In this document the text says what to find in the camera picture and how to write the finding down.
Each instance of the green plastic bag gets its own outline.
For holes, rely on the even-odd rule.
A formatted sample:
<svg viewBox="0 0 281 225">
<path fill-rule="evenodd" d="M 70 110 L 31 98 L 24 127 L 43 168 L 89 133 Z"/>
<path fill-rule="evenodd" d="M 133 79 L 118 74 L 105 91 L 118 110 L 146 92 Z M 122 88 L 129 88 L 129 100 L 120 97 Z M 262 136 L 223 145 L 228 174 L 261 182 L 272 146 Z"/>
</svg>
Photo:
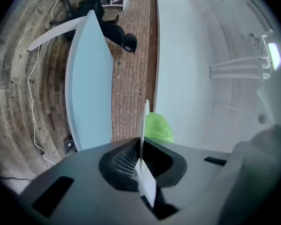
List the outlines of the green plastic bag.
<svg viewBox="0 0 281 225">
<path fill-rule="evenodd" d="M 160 114 L 150 112 L 146 116 L 145 137 L 153 137 L 173 143 L 173 131 L 167 120 Z"/>
</svg>

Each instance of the black slot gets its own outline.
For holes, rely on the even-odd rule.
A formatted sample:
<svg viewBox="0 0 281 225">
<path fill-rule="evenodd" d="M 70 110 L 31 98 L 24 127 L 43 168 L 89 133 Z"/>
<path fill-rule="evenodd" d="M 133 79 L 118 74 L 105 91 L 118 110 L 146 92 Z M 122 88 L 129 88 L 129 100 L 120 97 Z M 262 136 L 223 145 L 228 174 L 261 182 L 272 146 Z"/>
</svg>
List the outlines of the black slot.
<svg viewBox="0 0 281 225">
<path fill-rule="evenodd" d="M 146 196 L 141 196 L 140 199 L 145 203 L 145 205 L 153 212 L 153 214 L 159 219 L 165 219 L 179 210 L 171 204 L 167 204 L 160 187 L 156 187 L 156 197 L 154 202 L 154 207 L 152 208 Z"/>
<path fill-rule="evenodd" d="M 213 163 L 213 164 L 217 164 L 217 165 L 220 165 L 220 166 L 225 166 L 226 164 L 226 160 L 223 160 L 223 159 L 218 159 L 218 158 L 215 158 L 215 157 L 207 157 L 204 159 L 204 161 L 206 162 L 210 162 L 210 163 Z"/>
<path fill-rule="evenodd" d="M 33 204 L 32 207 L 49 218 L 57 204 L 70 188 L 73 179 L 68 177 L 58 178 Z"/>
</svg>

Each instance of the black vent grille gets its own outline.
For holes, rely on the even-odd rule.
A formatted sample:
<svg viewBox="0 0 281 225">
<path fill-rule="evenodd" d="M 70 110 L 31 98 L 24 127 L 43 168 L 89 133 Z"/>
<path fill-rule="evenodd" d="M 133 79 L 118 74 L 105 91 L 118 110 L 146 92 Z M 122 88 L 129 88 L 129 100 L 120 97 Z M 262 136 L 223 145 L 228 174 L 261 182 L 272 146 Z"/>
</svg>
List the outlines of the black vent grille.
<svg viewBox="0 0 281 225">
<path fill-rule="evenodd" d="M 99 162 L 100 173 L 116 189 L 137 191 L 137 181 L 132 177 L 139 158 L 140 139 L 135 138 L 104 154 Z M 147 139 L 144 142 L 143 159 L 161 188 L 176 185 L 187 167 L 181 155 Z"/>
</svg>

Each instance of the curved white desk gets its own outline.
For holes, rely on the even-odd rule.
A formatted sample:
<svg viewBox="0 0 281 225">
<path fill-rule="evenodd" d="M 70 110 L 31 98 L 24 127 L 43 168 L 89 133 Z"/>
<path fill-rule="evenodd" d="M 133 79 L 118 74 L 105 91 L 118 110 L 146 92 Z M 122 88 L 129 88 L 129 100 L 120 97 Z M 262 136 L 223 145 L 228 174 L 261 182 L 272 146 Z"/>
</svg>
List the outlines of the curved white desk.
<svg viewBox="0 0 281 225">
<path fill-rule="evenodd" d="M 113 57 L 94 11 L 78 24 L 66 71 L 66 107 L 77 150 L 110 143 Z"/>
</svg>

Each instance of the black cable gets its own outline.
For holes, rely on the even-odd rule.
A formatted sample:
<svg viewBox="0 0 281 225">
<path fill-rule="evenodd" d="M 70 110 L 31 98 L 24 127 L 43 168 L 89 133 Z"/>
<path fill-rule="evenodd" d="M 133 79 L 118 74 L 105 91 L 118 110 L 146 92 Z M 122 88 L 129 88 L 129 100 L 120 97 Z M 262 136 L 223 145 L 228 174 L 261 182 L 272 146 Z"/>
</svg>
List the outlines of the black cable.
<svg viewBox="0 0 281 225">
<path fill-rule="evenodd" d="M 32 181 L 31 179 L 27 179 L 27 178 L 13 178 L 13 177 L 4 178 L 4 177 L 1 177 L 1 176 L 0 176 L 0 178 L 1 178 L 1 179 L 6 179 L 6 180 L 8 180 L 8 179 L 14 179 L 14 180 L 26 180 L 26 181 Z"/>
</svg>

